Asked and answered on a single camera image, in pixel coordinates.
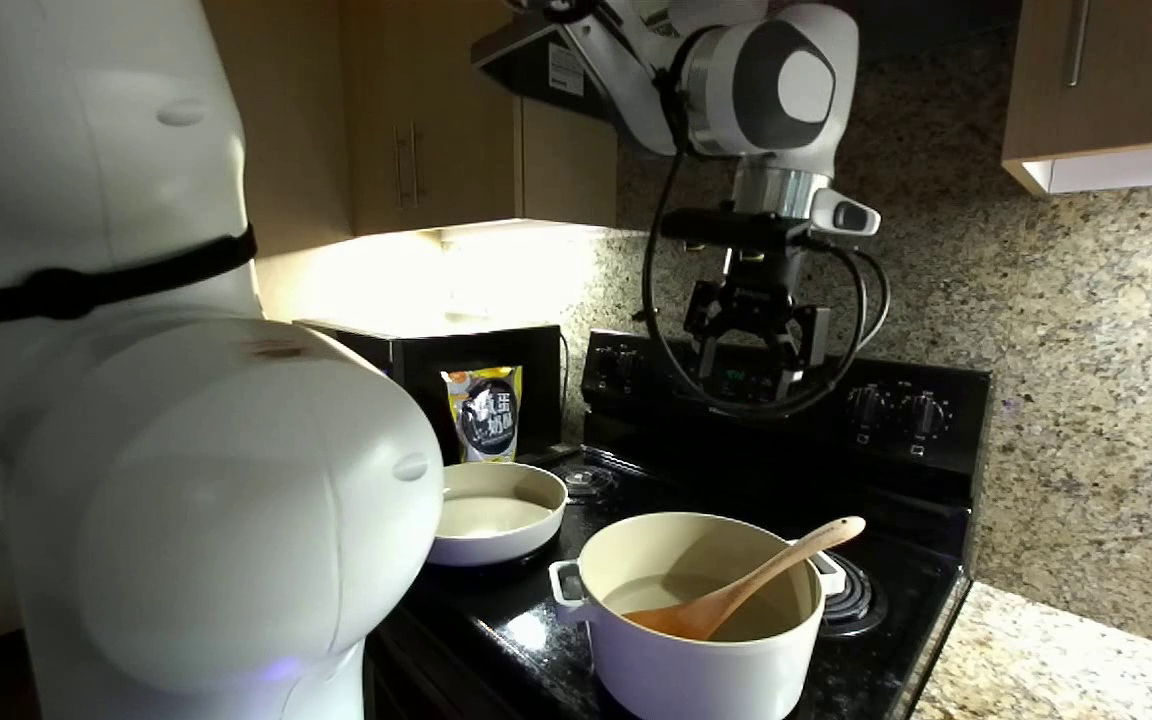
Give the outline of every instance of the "stove burner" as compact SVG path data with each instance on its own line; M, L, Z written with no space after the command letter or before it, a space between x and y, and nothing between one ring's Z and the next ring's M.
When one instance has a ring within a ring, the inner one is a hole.
M822 618L818 618L818 635L826 639L849 639L849 635L863 635L870 626L879 626L888 618L888 591L885 582L877 582L861 562L851 562L849 555L835 555L845 573L845 591L822 599Z

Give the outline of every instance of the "stove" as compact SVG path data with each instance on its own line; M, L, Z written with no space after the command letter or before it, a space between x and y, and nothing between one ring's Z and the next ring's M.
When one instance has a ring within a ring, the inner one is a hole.
M758 354L729 347L725 397L758 393ZM550 604L548 562L634 511L691 508L799 534L833 514L869 531L833 552L817 655L791 720L906 716L973 582L973 481L986 374L854 360L791 423L733 423L691 408L640 337L594 332L585 367L585 444L529 455L569 483L559 534L495 566L424 566L398 604L452 655L452 675L495 690L493 716L628 716L594 678L585 626ZM436 675L436 659L379 655Z

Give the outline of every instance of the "wooden spoon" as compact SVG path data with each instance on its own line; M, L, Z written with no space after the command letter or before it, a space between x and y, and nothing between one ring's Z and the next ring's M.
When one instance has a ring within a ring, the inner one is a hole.
M688 604L622 610L622 618L642 623L651 630L669 630L669 635L708 639L710 630L729 623L729 617L737 617L745 599L753 599L781 573L795 566L799 561L822 548L849 542L861 531L863 531L863 514L826 519L725 589L691 595Z

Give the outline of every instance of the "pot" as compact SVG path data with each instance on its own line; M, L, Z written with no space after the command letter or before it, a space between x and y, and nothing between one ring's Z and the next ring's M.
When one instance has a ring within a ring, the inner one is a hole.
M649 511L601 526L574 561L548 566L550 595L585 618L601 683L642 720L772 720L802 690L822 591L799 562L748 599L710 639L622 618L691 599L786 540L708 511Z
M569 508L569 483L537 464L448 464L442 514L426 562L502 562L548 542Z

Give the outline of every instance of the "granite countertop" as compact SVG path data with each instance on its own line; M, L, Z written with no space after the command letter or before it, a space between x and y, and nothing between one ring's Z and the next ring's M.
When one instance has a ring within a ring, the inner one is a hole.
M966 716L1152 720L1152 639L977 580L915 707Z

